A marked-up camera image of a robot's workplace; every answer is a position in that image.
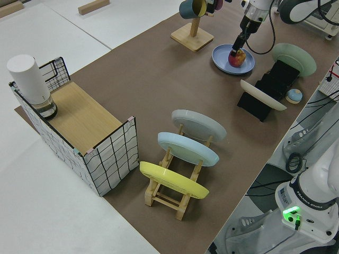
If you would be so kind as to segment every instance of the wooden stand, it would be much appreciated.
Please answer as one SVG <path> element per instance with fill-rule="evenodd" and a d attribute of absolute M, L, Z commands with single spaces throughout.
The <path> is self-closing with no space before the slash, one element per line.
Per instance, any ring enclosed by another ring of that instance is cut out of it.
<path fill-rule="evenodd" d="M 198 51 L 214 39 L 214 36 L 199 28 L 200 18 L 196 17 L 171 34 L 171 38 L 192 51 Z"/>
<path fill-rule="evenodd" d="M 182 132 L 183 125 L 180 125 L 179 128 L 179 134 L 183 135 Z M 210 136 L 210 139 L 205 143 L 205 146 L 209 147 L 210 143 L 213 139 L 213 136 Z M 164 159 L 159 162 L 159 165 L 164 168 L 169 168 L 171 162 L 173 159 L 173 155 L 170 154 L 170 148 L 166 151 L 166 154 L 164 156 Z M 192 175 L 190 179 L 192 181 L 197 181 L 201 167 L 202 167 L 203 161 L 200 160 L 199 163 L 194 167 L 194 170 L 192 172 Z M 190 195 L 183 195 L 181 201 L 177 201 L 171 197 L 168 197 L 167 195 L 164 195 L 160 192 L 161 184 L 157 183 L 156 181 L 150 179 L 149 185 L 145 192 L 145 204 L 148 206 L 152 206 L 153 201 L 158 201 L 174 210 L 176 210 L 175 218 L 177 220 L 182 220 L 184 213 L 186 211 L 187 205 L 190 201 L 191 196 Z"/>
<path fill-rule="evenodd" d="M 0 18 L 10 15 L 14 12 L 17 12 L 19 10 L 23 9 L 23 4 L 20 1 L 16 1 L 11 4 L 7 4 L 0 8 Z"/>
<path fill-rule="evenodd" d="M 110 0 L 95 0 L 93 2 L 80 6 L 78 8 L 78 11 L 80 15 L 85 15 L 109 4 Z"/>

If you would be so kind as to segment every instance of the wire grid panel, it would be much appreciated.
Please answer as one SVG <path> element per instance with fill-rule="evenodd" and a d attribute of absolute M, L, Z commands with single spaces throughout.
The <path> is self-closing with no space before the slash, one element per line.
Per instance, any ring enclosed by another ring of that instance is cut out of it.
<path fill-rule="evenodd" d="M 61 57 L 41 66 L 40 70 L 50 91 L 70 81 Z M 26 101 L 15 82 L 10 83 L 10 87 L 45 143 L 98 195 L 103 196 L 115 188 L 139 165 L 135 117 L 102 140 L 92 152 L 82 156 Z"/>
<path fill-rule="evenodd" d="M 17 100 L 21 104 L 25 113 L 33 123 L 36 130 L 41 135 L 45 143 L 52 149 L 52 151 L 64 161 L 79 177 L 86 182 L 89 187 L 97 192 L 93 183 L 91 175 L 88 172 L 86 165 L 84 164 L 83 157 L 79 152 L 74 149 L 69 143 L 67 143 L 59 133 L 53 130 L 35 110 L 26 102 L 19 93 L 14 90 Z"/>
<path fill-rule="evenodd" d="M 100 196 L 103 196 L 139 165 L 135 117 L 84 157 Z"/>

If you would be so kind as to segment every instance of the franka emika robot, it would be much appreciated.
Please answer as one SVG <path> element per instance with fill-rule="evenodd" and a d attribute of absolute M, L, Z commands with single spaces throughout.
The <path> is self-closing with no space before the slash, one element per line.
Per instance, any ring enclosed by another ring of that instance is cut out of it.
<path fill-rule="evenodd" d="M 284 23 L 296 24 L 308 18 L 321 6 L 333 2 L 336 1 L 241 1 L 245 9 L 245 15 L 240 23 L 242 32 L 236 38 L 231 54 L 236 54 L 249 36 L 258 30 L 274 3 Z M 312 247 L 334 244 L 333 238 L 339 227 L 337 197 L 339 197 L 339 139 L 309 169 L 295 176 L 290 182 L 277 187 L 275 201 L 278 209 L 269 214 L 242 219 L 239 224 L 242 223 L 243 228 L 238 232 L 234 232 L 237 230 L 232 227 L 227 230 L 227 253 L 291 254 L 301 253 Z"/>

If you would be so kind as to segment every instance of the yellow plate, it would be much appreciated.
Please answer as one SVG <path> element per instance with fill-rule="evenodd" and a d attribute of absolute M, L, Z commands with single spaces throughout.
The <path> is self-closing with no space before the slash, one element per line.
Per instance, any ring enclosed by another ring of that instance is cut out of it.
<path fill-rule="evenodd" d="M 198 199 L 202 199 L 209 194 L 208 189 L 202 185 L 161 166 L 141 161 L 140 171 L 148 178 L 182 194 Z"/>

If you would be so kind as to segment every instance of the plate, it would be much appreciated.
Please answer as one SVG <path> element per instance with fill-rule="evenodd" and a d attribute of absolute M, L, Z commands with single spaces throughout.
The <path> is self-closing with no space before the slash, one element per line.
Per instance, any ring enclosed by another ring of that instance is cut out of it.
<path fill-rule="evenodd" d="M 278 111 L 282 111 L 287 108 L 285 105 L 281 104 L 277 100 L 273 99 L 271 96 L 267 95 L 263 91 L 259 90 L 255 86 L 252 86 L 250 83 L 244 80 L 240 80 L 240 85 L 243 90 L 251 94 L 254 98 L 258 99 L 262 103 L 266 104 L 268 107 L 271 107 Z"/>
<path fill-rule="evenodd" d="M 317 64 L 313 57 L 304 49 L 289 43 L 279 43 L 272 49 L 274 61 L 280 60 L 297 69 L 300 77 L 313 74 L 317 70 Z"/>
<path fill-rule="evenodd" d="M 212 141 L 223 140 L 226 130 L 220 123 L 203 114 L 190 110 L 175 110 L 172 112 L 172 121 L 176 127 L 183 124 L 182 131 L 196 139 L 207 141 L 213 136 Z"/>
<path fill-rule="evenodd" d="M 217 46 L 212 53 L 212 59 L 215 65 L 228 74 L 241 75 L 251 71 L 255 65 L 253 56 L 246 50 L 242 50 L 246 53 L 246 59 L 240 67 L 233 67 L 228 62 L 228 55 L 232 50 L 232 44 L 222 44 Z"/>
<path fill-rule="evenodd" d="M 195 165 L 198 165 L 199 161 L 202 160 L 203 166 L 211 167 L 219 161 L 219 156 L 210 148 L 179 134 L 160 132 L 158 144 L 165 151 L 170 148 L 170 154 L 173 156 Z"/>
<path fill-rule="evenodd" d="M 198 199 L 205 198 L 207 194 L 209 194 L 208 189 L 202 185 L 161 166 L 141 161 L 140 171 L 143 175 L 156 181 L 157 183 L 160 183 L 182 194 L 190 195 L 191 197 Z"/>

